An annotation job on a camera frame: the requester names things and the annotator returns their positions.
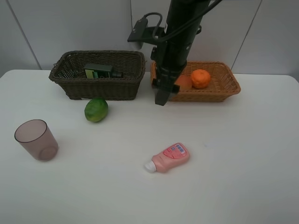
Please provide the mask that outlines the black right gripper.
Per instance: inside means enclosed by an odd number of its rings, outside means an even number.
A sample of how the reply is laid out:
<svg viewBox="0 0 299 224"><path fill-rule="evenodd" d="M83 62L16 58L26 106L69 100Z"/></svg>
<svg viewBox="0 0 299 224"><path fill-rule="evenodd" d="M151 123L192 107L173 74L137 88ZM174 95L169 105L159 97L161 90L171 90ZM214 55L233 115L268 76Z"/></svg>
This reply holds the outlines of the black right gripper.
<svg viewBox="0 0 299 224"><path fill-rule="evenodd" d="M156 63L156 77L152 81L152 86L156 88L156 105L164 106L171 92L179 92L180 87L175 82L187 64L191 46L191 42L166 41L153 47L150 58Z"/></svg>

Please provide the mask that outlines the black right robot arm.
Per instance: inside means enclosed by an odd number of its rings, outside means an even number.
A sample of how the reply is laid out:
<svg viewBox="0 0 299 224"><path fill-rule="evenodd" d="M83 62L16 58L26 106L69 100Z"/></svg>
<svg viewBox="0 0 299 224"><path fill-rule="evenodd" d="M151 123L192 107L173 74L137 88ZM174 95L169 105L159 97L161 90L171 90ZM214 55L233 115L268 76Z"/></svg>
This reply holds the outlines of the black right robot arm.
<svg viewBox="0 0 299 224"><path fill-rule="evenodd" d="M156 62L155 104L165 105L169 98L178 93L176 80L186 66L195 36L201 32L202 17L221 1L172 0L168 11L167 29L159 35L153 33L157 46L151 59Z"/></svg>

